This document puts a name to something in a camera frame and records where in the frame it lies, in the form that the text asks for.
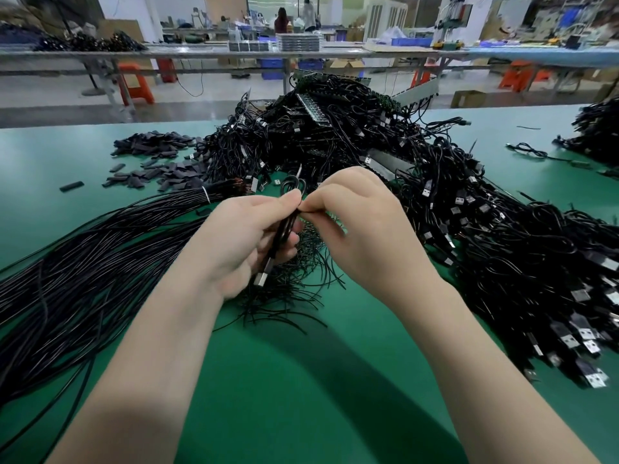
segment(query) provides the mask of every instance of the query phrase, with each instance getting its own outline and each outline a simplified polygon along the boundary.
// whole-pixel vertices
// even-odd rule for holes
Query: person's left hand
[[[209,215],[185,245],[174,265],[201,283],[213,288],[223,299],[238,295],[257,272],[270,249],[279,222],[289,217],[301,203],[301,192],[292,190],[279,198],[266,195],[228,198]],[[296,220],[288,241],[277,253],[276,264],[297,255],[298,233],[303,229]]]

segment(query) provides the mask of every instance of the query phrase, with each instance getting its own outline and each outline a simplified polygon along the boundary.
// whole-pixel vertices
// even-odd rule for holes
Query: floor
[[[67,62],[72,61],[49,67],[68,69],[76,66]],[[203,66],[212,67],[209,62],[204,61]],[[2,64],[0,69],[15,70],[17,67]],[[413,72],[368,76],[373,90],[393,95],[410,86]],[[441,77],[439,96],[432,101],[431,108],[449,108],[453,93],[461,90],[485,92],[485,107],[505,107],[592,102],[600,88],[599,83],[583,81],[577,92],[574,92],[575,84],[565,85],[553,98],[553,80],[534,83],[530,92],[520,94],[499,90],[500,81],[500,75],[483,70],[447,73]],[[118,108],[110,106],[107,96],[82,95],[89,88],[92,88],[92,83],[88,76],[3,77],[0,82],[0,128],[118,122]],[[282,94],[283,83],[282,80],[263,80],[259,74],[245,79],[235,79],[227,73],[179,75],[178,83],[159,83],[152,87],[154,105],[136,100],[137,117],[141,122],[225,119],[233,112],[241,95],[250,90],[252,100],[273,100]],[[118,91],[114,99],[122,104]]]

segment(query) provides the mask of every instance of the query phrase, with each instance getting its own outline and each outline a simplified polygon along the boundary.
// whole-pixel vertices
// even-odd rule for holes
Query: person's right hand
[[[338,171],[299,206],[316,226],[336,264],[391,309],[416,288],[441,279],[417,239],[402,205],[371,171]],[[339,218],[343,229],[330,218]]]

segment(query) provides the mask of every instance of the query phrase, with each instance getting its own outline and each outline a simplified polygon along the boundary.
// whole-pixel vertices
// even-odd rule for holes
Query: hand
[[[301,192],[292,190],[280,198],[265,195],[228,198],[209,215],[185,245],[174,265],[185,267],[197,283],[213,288],[222,299],[238,295],[257,272],[270,249],[275,230],[301,202]],[[276,264],[297,255],[300,220],[277,253]]]
[[[301,202],[301,217],[316,226],[336,264],[390,308],[404,288],[440,281],[398,199],[360,167],[338,171]],[[347,232],[325,211],[333,213]]]

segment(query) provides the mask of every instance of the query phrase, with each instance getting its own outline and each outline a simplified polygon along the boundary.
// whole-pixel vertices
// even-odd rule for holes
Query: person in white shirt
[[[316,30],[316,13],[314,12],[314,5],[310,0],[303,1],[303,13],[301,18],[305,23],[305,32],[310,33]]]

